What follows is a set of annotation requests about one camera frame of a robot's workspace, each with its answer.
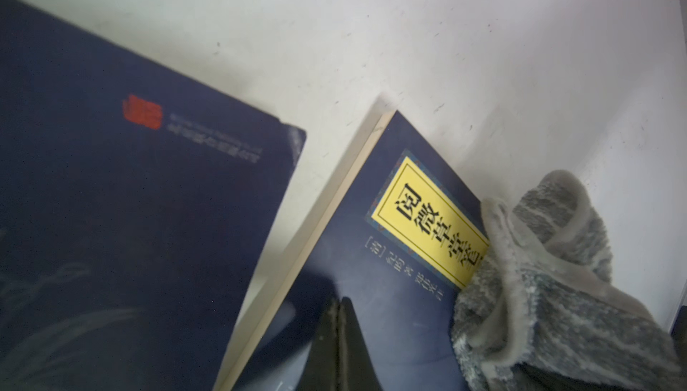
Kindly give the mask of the grey striped cleaning cloth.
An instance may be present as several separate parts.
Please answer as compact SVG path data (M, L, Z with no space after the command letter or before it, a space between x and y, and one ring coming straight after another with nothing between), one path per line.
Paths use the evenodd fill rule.
M481 203L486 258L454 305L452 345L471 390L683 390L667 331L612 282L602 218L570 172L509 208Z

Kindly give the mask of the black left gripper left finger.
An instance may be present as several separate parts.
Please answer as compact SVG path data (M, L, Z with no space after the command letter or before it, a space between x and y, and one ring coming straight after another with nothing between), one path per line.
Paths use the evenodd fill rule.
M338 389L338 299L330 299L320 316L298 391Z

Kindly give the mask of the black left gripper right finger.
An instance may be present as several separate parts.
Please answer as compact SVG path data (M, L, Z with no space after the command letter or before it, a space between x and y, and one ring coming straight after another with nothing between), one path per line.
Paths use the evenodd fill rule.
M352 301L341 299L337 319L337 385L345 391L382 391Z

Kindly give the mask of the blue book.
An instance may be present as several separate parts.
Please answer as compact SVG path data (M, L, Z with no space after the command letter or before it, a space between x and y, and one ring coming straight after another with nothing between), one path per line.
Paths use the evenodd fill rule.
M2 389L212 389L306 138L1 0Z
M321 315L349 299L385 390L465 390L449 337L455 298L488 250L478 198L399 112L383 115L291 268L257 299L223 390L294 390Z

